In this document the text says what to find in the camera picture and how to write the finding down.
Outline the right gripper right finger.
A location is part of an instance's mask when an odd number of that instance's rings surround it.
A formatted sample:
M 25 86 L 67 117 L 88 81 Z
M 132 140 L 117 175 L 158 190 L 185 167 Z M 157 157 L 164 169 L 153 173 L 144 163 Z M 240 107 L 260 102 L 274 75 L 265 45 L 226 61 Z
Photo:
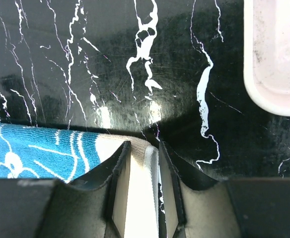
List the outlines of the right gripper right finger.
M 290 238 L 290 178 L 218 181 L 159 145 L 167 238 Z

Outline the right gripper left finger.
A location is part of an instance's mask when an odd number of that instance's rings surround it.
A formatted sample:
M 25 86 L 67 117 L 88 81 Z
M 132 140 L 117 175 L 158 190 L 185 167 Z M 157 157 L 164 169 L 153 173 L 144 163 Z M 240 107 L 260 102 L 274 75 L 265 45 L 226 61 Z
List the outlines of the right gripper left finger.
M 122 238 L 131 143 L 70 183 L 0 179 L 0 238 Z

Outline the teal beige bordered towel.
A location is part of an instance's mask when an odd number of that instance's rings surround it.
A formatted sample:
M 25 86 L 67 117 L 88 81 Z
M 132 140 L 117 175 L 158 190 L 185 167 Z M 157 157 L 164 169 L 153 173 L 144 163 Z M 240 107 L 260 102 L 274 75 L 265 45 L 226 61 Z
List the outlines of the teal beige bordered towel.
M 123 238 L 156 238 L 158 150 L 130 136 L 0 123 L 0 179 L 58 179 L 70 183 L 131 143 Z

